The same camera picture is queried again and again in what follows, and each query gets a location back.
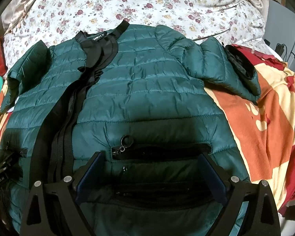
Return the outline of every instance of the bed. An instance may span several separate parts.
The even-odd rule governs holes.
[[[258,104],[210,85],[205,90],[224,111],[251,181],[269,181],[278,210],[295,198],[295,73],[263,41],[267,0],[18,0],[7,10],[8,70],[39,40],[57,45],[80,30],[101,32],[123,19],[167,25],[198,44],[214,36],[225,45],[248,47],[244,52],[262,89]],[[0,122],[0,138],[11,112]]]

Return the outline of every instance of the clothing tag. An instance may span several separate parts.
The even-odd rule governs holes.
[[[101,32],[101,33],[95,35],[92,40],[93,41],[98,41],[98,40],[102,39],[103,37],[105,37],[106,35],[107,35],[106,31]]]

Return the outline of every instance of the jacket sleeve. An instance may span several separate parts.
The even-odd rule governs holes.
[[[198,45],[190,39],[176,41],[168,48],[187,70],[191,77],[220,85],[232,93],[257,101],[261,94],[257,71],[253,68],[252,76],[239,73],[243,68],[233,68],[222,45],[214,37],[209,37]]]
[[[2,102],[1,113],[7,112],[19,95],[30,90],[40,81],[47,71],[48,54],[47,46],[40,40],[30,47],[10,69],[7,75],[8,91]]]

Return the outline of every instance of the blue gripper pad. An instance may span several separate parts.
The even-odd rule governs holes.
[[[207,183],[214,199],[223,206],[226,206],[228,201],[227,187],[215,171],[214,167],[203,154],[200,154],[198,157],[198,166],[200,173]]]
[[[76,186],[76,204],[80,205],[87,201],[90,193],[99,184],[105,156],[101,152],[96,152],[92,158],[83,166],[83,176]]]

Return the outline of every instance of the floral bedsheet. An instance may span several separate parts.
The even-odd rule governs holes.
[[[47,46],[73,38],[80,30],[97,33],[131,24],[167,25],[203,42],[216,36],[268,53],[262,40],[260,12],[245,0],[36,0],[4,38],[6,65],[13,64],[37,41]]]

